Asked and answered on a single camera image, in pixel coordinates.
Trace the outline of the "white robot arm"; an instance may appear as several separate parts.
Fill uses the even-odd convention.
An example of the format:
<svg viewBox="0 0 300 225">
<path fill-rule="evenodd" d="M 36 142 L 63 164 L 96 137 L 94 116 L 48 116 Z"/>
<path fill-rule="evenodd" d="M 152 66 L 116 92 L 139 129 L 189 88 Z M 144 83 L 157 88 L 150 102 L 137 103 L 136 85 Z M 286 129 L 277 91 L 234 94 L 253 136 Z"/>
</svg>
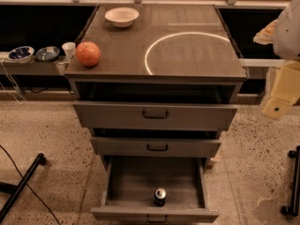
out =
<svg viewBox="0 0 300 225">
<path fill-rule="evenodd" d="M 262 100 L 262 114 L 279 119 L 300 98 L 300 0 L 292 0 L 276 20 L 270 22 L 253 41 L 273 45 L 284 64 L 276 69 L 273 86 Z"/>
</svg>

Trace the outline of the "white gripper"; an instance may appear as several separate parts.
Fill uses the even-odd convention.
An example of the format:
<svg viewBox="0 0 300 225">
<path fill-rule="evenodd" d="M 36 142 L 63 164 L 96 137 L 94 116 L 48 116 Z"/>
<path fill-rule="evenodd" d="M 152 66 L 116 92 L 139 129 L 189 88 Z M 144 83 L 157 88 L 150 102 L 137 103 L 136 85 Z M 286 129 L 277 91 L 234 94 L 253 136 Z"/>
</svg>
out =
<svg viewBox="0 0 300 225">
<path fill-rule="evenodd" d="M 287 63 L 277 70 L 271 97 L 262 102 L 262 114 L 271 119 L 285 115 L 300 98 L 300 62 Z"/>
</svg>

